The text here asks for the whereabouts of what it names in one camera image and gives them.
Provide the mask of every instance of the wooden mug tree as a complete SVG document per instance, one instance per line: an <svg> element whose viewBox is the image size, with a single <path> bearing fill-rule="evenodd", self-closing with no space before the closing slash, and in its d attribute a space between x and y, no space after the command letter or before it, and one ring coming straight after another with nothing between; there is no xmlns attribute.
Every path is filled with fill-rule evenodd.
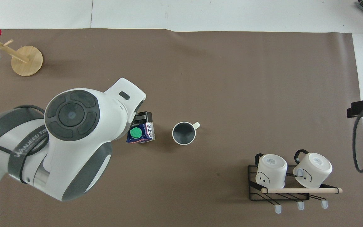
<svg viewBox="0 0 363 227"><path fill-rule="evenodd" d="M0 42L0 50L4 50L12 56L10 64L13 71L21 76L31 76L39 71L43 64L43 56L40 50L34 46L23 46L19 50L13 50L8 46L12 42L13 40L9 40L4 44Z"/></svg>

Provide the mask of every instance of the black metal rack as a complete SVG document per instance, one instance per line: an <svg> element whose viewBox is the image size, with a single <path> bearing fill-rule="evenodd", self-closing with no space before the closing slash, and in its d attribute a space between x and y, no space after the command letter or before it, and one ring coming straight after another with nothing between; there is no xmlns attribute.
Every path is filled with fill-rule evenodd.
<svg viewBox="0 0 363 227"><path fill-rule="evenodd" d="M288 165L287 169L287 177L285 178L285 186L286 187L294 187L294 189L298 188L298 182L292 177L292 174L289 172L293 171L296 165ZM248 186L249 186L249 199L251 201L267 201L274 206L275 212L277 214L281 213L282 206L278 201L295 201L297 202L298 209L304 210L304 201L312 199L317 199L321 201L321 207L323 209L327 209L328 202L325 198L311 195L310 193L269 193L268 188L257 184L255 181L255 176L257 174L257 167L254 165L248 166ZM320 189L323 188L336 188L336 194L339 194L342 189L339 189L334 186L330 186L327 184L321 184Z"/></svg>

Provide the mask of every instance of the mug rack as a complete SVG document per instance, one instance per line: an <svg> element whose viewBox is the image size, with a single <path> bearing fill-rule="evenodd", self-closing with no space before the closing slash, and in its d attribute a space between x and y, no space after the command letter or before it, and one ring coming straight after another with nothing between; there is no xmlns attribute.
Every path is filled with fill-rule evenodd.
<svg viewBox="0 0 363 227"><path fill-rule="evenodd" d="M328 208L327 199L311 195L310 193L342 193L343 190L338 187L321 184L320 188L300 188L298 182L294 179L292 174L293 168L296 165L288 165L287 177L285 178L285 188L271 189L266 188L256 183L255 177L257 174L257 167L254 165L248 166L248 180L249 180L249 199L251 201L267 201L274 206L275 213L282 212L282 206L278 201L295 201L299 210L304 210L304 201L316 199L321 202L323 209Z"/></svg>
<svg viewBox="0 0 363 227"><path fill-rule="evenodd" d="M6 43L0 42L0 50L12 56L10 64L13 71L21 76L31 76L39 71L43 64L43 55L40 50L34 46L22 46L20 49L14 50L8 46L12 42L13 40L9 40Z"/></svg>

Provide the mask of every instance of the green bottle cap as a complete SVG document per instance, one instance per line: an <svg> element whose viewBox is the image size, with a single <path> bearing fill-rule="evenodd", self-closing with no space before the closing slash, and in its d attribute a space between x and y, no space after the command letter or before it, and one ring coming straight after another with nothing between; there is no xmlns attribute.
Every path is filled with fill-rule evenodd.
<svg viewBox="0 0 363 227"><path fill-rule="evenodd" d="M142 131L140 128L136 127L130 130L132 138L140 138L142 136Z"/></svg>

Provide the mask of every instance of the round wooden base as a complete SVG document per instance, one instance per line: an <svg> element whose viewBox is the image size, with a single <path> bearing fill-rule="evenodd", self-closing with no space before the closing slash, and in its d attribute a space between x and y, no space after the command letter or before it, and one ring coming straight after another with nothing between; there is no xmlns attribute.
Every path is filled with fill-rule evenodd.
<svg viewBox="0 0 363 227"><path fill-rule="evenodd" d="M34 46L23 46L17 52L29 58L29 62L24 63L12 57L10 64L15 73L21 76L31 76L39 71L43 64L43 56L40 50Z"/></svg>

